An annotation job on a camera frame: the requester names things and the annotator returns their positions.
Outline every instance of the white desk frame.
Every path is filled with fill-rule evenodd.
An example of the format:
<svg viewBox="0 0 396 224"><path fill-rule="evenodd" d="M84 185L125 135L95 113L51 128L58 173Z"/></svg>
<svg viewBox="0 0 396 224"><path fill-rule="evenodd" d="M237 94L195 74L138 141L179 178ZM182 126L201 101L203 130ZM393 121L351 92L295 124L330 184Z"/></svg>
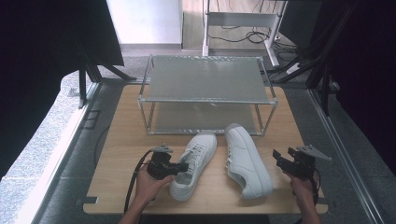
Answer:
<svg viewBox="0 0 396 224"><path fill-rule="evenodd" d="M202 48L202 55L209 55L209 26L246 26L246 27L271 27L271 34L269 39L264 41L268 56L270 57L273 67L278 67L279 62L276 58L272 45L275 40L277 29L280 25L280 20L283 16L283 11L287 1L280 2L279 11L276 14L263 13L233 13L233 12L210 12L210 0L206 1L205 12L205 31L204 43Z"/></svg>

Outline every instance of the wooden tabletop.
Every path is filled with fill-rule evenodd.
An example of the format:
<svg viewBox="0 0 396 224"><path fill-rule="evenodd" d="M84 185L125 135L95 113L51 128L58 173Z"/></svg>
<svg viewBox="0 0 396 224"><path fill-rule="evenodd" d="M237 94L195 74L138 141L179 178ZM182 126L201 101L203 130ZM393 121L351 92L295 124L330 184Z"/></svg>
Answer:
<svg viewBox="0 0 396 224"><path fill-rule="evenodd" d="M96 167L87 197L97 197L96 203L85 203L88 214L121 214L132 173L143 154L162 144L174 152L176 162L193 135L148 135L138 107L138 85L126 86L120 97L114 119ZM186 202L178 202L169 194L166 185L155 201L145 209L146 214L287 214L300 213L292 195L290 179L276 166L273 149L292 160L289 147L303 146L303 140L290 111L285 93L274 88L278 106L264 136L253 136L262 161L274 185L272 194L255 200L241 199L241 188L227 176L227 142L217 135L218 147L212 161L202 172L197 188ZM328 210L327 204L317 204L319 213Z"/></svg>

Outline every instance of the shoe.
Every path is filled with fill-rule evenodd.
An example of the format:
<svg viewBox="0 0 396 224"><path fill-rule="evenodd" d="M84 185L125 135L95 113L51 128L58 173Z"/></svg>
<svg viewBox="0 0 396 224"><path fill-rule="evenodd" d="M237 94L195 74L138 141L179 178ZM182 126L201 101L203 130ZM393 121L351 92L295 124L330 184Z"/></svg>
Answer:
<svg viewBox="0 0 396 224"><path fill-rule="evenodd" d="M241 186L241 197L255 199L272 193L271 177L248 132L234 123L224 134L228 143L228 176Z"/></svg>
<svg viewBox="0 0 396 224"><path fill-rule="evenodd" d="M171 196L178 201L187 201L194 193L198 178L215 155L217 140L214 132L201 131L187 144L179 163L189 164L187 172L178 173L170 184Z"/></svg>

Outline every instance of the person's left hand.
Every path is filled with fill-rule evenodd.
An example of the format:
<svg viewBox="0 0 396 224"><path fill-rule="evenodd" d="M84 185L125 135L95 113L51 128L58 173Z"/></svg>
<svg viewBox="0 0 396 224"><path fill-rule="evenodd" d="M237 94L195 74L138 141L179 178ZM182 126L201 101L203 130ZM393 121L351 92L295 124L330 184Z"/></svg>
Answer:
<svg viewBox="0 0 396 224"><path fill-rule="evenodd" d="M145 164L140 168L136 179L136 191L134 200L148 204L155 199L160 189L174 179L173 175L169 175L162 180L157 180L148 173L148 165Z"/></svg>

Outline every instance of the white wall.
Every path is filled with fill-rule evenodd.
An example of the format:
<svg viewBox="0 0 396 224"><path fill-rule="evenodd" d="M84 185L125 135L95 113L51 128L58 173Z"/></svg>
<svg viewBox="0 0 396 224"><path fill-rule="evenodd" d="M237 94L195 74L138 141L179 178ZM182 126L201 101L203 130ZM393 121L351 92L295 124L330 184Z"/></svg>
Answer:
<svg viewBox="0 0 396 224"><path fill-rule="evenodd" d="M181 0L107 0L120 44L181 44Z"/></svg>

